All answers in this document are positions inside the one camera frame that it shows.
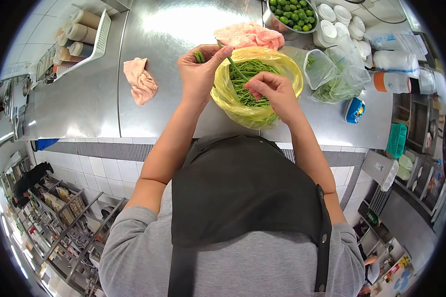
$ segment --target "green lime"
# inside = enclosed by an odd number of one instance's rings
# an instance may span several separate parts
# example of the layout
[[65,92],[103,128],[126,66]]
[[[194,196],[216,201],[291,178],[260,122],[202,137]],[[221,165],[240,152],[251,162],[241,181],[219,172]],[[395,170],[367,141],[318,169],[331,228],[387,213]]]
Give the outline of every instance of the green lime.
[[289,23],[289,20],[288,20],[287,17],[280,17],[279,20],[280,20],[281,23],[283,23],[283,24],[287,24],[287,23]]

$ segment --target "metal bowl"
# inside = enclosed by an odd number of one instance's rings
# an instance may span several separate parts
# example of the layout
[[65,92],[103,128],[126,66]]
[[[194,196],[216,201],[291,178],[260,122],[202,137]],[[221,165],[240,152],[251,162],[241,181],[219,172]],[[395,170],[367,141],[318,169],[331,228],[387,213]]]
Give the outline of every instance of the metal bowl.
[[317,27],[319,27],[319,15],[317,14],[317,11],[314,9],[314,6],[309,2],[307,2],[307,7],[309,7],[309,9],[314,12],[314,15],[312,17],[315,20],[312,25],[312,29],[309,31],[296,31],[293,28],[284,25],[280,20],[274,17],[275,15],[269,7],[269,1],[266,1],[266,6],[267,6],[266,11],[262,15],[262,21],[264,25],[268,29],[282,33],[282,35],[286,40],[294,40],[298,38],[299,34],[313,33],[315,30],[317,30]]

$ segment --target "pink towel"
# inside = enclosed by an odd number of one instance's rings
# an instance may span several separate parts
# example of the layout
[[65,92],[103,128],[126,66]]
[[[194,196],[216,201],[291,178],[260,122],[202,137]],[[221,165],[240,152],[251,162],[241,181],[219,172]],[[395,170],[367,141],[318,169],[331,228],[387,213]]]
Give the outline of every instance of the pink towel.
[[135,58],[124,62],[124,74],[132,86],[132,97],[137,105],[142,105],[152,99],[157,92],[157,85],[150,74],[144,70],[147,58]]
[[217,40],[235,49],[261,46],[278,50],[284,45],[281,33],[261,27],[253,21],[249,24],[234,24],[218,29],[214,35]]

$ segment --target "food tray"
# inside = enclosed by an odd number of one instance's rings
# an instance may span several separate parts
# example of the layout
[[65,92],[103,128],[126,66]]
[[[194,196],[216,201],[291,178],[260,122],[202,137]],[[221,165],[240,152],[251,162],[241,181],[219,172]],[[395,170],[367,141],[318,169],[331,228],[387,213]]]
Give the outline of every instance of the food tray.
[[107,34],[109,34],[109,28],[111,27],[111,18],[107,15],[105,9],[103,10],[103,12],[99,12],[96,15],[101,16],[101,20],[99,21],[99,27],[97,27],[97,34],[96,34],[96,40],[94,42],[93,53],[86,59],[77,63],[76,65],[66,69],[65,71],[59,74],[56,74],[56,79],[59,79],[69,71],[73,71],[76,68],[81,67],[84,64],[91,62],[92,60],[96,60],[97,58],[100,58],[101,56],[104,55],[106,51]]

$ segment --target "green basket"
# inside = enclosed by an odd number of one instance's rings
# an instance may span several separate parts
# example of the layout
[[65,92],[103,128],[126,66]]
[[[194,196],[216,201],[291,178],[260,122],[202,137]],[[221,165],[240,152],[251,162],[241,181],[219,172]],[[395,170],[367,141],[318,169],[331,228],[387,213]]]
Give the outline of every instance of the green basket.
[[387,151],[398,159],[405,150],[407,128],[405,124],[391,124],[390,136],[388,138]]

